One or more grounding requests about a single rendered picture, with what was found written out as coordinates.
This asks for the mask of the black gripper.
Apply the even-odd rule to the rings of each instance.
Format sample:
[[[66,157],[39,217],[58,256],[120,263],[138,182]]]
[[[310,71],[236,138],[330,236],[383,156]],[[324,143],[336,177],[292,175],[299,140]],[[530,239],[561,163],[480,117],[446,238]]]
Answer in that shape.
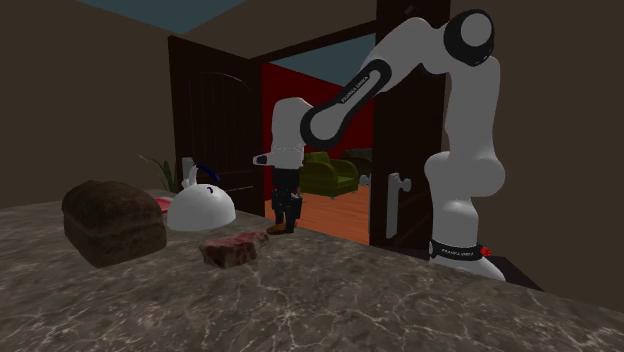
[[[300,170],[275,168],[272,184],[274,189],[271,205],[275,213],[275,224],[283,224],[286,217],[286,232],[293,233],[303,204],[300,197]],[[289,195],[286,203],[284,195]]]

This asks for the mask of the red raw meat piece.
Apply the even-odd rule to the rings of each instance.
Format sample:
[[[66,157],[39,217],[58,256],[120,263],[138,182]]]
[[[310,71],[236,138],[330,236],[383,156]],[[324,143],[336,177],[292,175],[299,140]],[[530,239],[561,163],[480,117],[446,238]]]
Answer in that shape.
[[[244,232],[233,236],[205,240],[199,245],[205,264],[228,269],[258,258],[258,252],[269,242],[264,231]]]

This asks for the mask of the dark wooden door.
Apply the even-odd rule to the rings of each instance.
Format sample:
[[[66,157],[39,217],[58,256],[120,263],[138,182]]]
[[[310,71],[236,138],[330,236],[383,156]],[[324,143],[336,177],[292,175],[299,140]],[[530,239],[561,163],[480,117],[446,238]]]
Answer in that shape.
[[[374,98],[369,243],[429,258],[432,201],[424,164],[441,151],[445,76],[421,65],[427,29],[450,19],[451,0],[377,0],[376,45],[393,80]]]
[[[261,64],[177,36],[168,38],[176,172],[191,157],[220,177],[238,211],[265,214]]]

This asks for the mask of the green leafy plant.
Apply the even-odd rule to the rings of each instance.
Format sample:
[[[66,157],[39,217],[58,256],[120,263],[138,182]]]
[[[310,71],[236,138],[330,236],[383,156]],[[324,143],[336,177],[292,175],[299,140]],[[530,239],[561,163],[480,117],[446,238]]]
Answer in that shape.
[[[175,167],[171,166],[167,160],[159,162],[154,158],[146,157],[143,155],[138,155],[138,157],[154,168],[157,175],[159,176],[163,188],[166,191],[174,194],[180,192],[181,185],[178,181],[177,174],[175,173]]]

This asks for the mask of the dark brown bread loaf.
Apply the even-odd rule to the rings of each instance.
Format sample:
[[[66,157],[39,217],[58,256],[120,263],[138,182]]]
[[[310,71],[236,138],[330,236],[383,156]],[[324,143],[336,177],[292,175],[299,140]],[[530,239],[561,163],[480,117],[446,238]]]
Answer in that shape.
[[[167,245],[160,206],[135,186],[88,180],[66,193],[62,212],[65,236],[96,268],[150,255]]]

